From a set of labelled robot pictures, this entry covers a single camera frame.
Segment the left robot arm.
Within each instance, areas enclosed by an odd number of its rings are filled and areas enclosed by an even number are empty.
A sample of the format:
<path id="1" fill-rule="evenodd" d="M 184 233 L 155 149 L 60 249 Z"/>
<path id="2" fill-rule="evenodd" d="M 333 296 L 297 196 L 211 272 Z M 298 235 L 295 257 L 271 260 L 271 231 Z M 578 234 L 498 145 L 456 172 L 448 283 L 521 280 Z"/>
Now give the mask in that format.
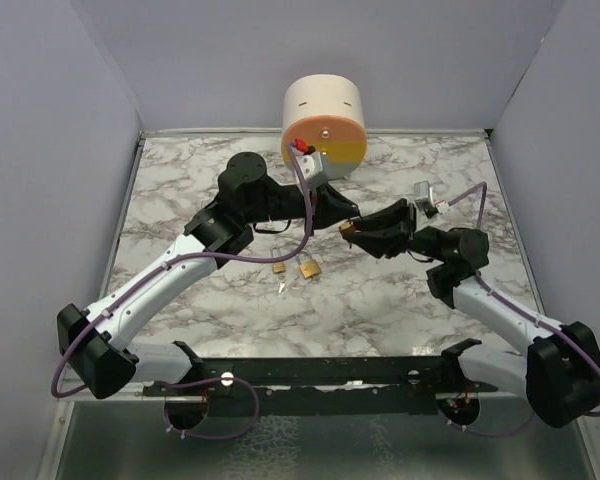
<path id="1" fill-rule="evenodd" d="M 214 199 L 197 212 L 167 250 L 113 293 L 84 309 L 73 304 L 57 315 L 61 364 L 81 387 L 108 398 L 130 382 L 168 383 L 186 395 L 200 385 L 194 353 L 182 342 L 151 347 L 135 343 L 144 326 L 184 290 L 230 261 L 247 262 L 243 250 L 254 225 L 302 219 L 306 235 L 359 213 L 358 206 L 328 182 L 319 152 L 291 151 L 293 185 L 267 173 L 262 156 L 232 156 L 217 179 Z"/>

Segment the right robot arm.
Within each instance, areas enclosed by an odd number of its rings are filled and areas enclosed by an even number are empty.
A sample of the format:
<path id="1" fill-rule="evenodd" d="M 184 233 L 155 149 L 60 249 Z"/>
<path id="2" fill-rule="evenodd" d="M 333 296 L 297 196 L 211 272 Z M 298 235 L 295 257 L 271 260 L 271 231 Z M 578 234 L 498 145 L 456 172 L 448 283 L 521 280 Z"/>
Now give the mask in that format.
<path id="1" fill-rule="evenodd" d="M 600 416 L 600 349 L 581 322 L 564 324 L 535 312 L 487 283 L 489 240 L 475 228 L 418 228 L 416 208 L 401 199 L 366 217 L 346 221 L 342 238 L 375 258 L 403 253 L 436 261 L 427 272 L 434 298 L 488 327 L 513 353 L 468 341 L 446 350 L 441 383 L 461 391 L 485 382 L 525 399 L 545 424 L 561 428 Z"/>

